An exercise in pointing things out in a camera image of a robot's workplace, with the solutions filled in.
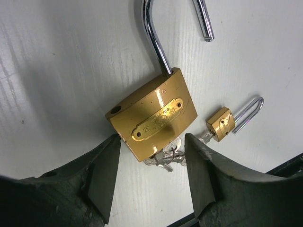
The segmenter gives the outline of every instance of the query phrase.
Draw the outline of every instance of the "padlock label plate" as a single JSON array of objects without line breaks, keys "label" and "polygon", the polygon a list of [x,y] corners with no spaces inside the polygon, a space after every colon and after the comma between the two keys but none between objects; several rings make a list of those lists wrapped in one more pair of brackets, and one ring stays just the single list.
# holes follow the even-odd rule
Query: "padlock label plate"
[{"label": "padlock label plate", "polygon": [[132,132],[132,138],[135,141],[142,141],[152,137],[178,117],[183,106],[184,102],[181,98],[171,100],[159,111],[138,124]]}]

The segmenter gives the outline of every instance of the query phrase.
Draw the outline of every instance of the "scratch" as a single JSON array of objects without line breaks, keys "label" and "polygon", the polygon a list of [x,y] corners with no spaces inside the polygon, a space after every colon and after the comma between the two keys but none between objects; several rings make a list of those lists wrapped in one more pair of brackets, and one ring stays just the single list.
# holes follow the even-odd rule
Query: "scratch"
[{"label": "scratch", "polygon": [[287,89],[288,85],[290,84],[290,82],[295,78],[297,74],[294,74],[294,76],[288,81],[288,83],[285,86],[285,89]]}]

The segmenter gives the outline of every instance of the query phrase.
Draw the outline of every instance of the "gold padlock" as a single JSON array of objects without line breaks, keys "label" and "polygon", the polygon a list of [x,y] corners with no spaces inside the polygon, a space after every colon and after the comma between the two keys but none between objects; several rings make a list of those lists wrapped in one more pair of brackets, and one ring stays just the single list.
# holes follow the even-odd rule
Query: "gold padlock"
[{"label": "gold padlock", "polygon": [[154,32],[152,3],[152,0],[142,2],[143,26],[156,51],[163,74],[133,92],[106,114],[140,162],[168,145],[197,117],[181,70],[170,68]]},{"label": "gold padlock", "polygon": [[[256,109],[249,114],[244,121],[242,121],[237,127],[235,127],[236,122],[240,120],[255,104],[258,104]],[[264,104],[263,97],[255,98],[248,106],[246,106],[235,118],[232,112],[227,107],[221,108],[213,116],[211,116],[207,121],[206,125],[209,133],[206,134],[201,141],[203,143],[208,143],[211,138],[215,141],[220,142],[225,136],[227,136],[231,131],[233,134],[237,134],[251,119],[259,113]]]}]

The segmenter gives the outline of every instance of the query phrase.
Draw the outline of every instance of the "silver key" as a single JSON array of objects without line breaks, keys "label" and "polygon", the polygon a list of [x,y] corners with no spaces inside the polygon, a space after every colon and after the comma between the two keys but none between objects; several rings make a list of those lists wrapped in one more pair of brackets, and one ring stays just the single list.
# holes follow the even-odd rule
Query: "silver key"
[{"label": "silver key", "polygon": [[184,151],[180,151],[182,140],[177,137],[169,145],[157,152],[150,158],[144,160],[144,163],[148,166],[156,165],[168,172],[172,172],[172,167],[169,165],[172,162],[180,163],[182,166],[186,166],[186,160]]}]

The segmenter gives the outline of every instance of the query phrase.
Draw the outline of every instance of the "open shackle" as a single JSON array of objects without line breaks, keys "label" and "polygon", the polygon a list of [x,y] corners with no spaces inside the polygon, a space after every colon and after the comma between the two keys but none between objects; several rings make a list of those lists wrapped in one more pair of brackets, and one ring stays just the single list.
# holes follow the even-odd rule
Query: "open shackle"
[{"label": "open shackle", "polygon": [[[200,26],[202,28],[205,41],[211,42],[214,40],[214,34],[208,16],[205,1],[204,0],[193,0],[193,1],[195,4],[197,16],[199,18]],[[142,23],[147,38],[156,52],[156,56],[160,63],[162,73],[164,76],[169,77],[172,74],[172,70],[153,25],[152,5],[153,5],[153,0],[142,0],[142,5],[141,5]]]}]

